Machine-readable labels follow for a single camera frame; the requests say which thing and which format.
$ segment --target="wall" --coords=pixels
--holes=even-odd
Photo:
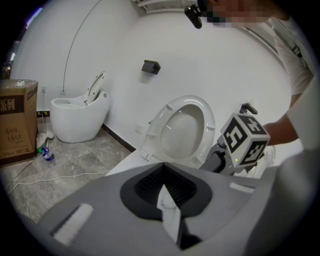
[[[41,86],[47,86],[44,95],[46,110],[49,110],[52,99],[83,94],[95,76],[106,69],[109,54],[117,41],[140,17],[133,8],[134,3],[129,0],[98,2],[52,0],[27,29],[16,53],[10,78],[39,81],[38,110],[43,105]],[[63,84],[65,95],[61,95]]]
[[[115,51],[105,89],[112,106],[105,124],[134,147],[157,112],[182,95],[196,95],[211,106],[216,137],[232,112],[254,99],[262,124],[288,109],[290,85],[277,60],[259,43],[233,28],[203,22],[198,30],[183,14],[142,17]],[[141,72],[144,60],[161,65],[158,75]],[[143,127],[143,134],[135,132]],[[279,162],[301,150],[299,141],[280,146]]]

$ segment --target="toilet paper holder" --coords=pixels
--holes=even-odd
[[[158,62],[145,60],[141,71],[157,75],[160,69],[161,66]]]

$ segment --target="smart toilet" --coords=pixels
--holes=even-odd
[[[202,98],[178,97],[166,104],[152,120],[142,147],[107,175],[160,162],[199,168],[214,144],[215,130],[214,114]]]
[[[105,77],[105,71],[97,75],[92,86],[80,97],[51,101],[52,129],[61,141],[77,143],[95,138],[110,105],[108,94],[101,89]]]

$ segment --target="toilet lid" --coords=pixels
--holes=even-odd
[[[85,95],[85,100],[84,100],[87,105],[91,104],[96,99],[97,95],[99,94],[99,91],[105,76],[106,76],[106,72],[102,71],[100,74],[98,74],[95,77],[91,87],[88,88],[87,93]]]
[[[151,122],[141,155],[151,162],[199,168],[214,144],[215,130],[214,114],[202,98],[176,98]]]

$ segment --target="floor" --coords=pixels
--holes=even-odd
[[[44,118],[47,130],[52,131],[50,118]],[[44,130],[41,118],[38,118],[38,130]],[[55,179],[61,176],[75,176],[83,173],[101,173],[110,171],[130,152],[114,140],[103,129],[96,138],[80,143],[64,143],[55,137],[49,143],[54,160],[46,161],[39,156],[31,161],[0,168],[0,177],[7,188],[9,182],[28,164],[30,164],[9,186],[9,192],[18,183],[32,183],[38,180]],[[77,191],[88,182],[105,176],[83,175],[76,178],[62,178],[54,181],[38,182],[32,185],[18,185],[9,195],[13,205],[23,215],[38,222],[43,214],[54,204]]]

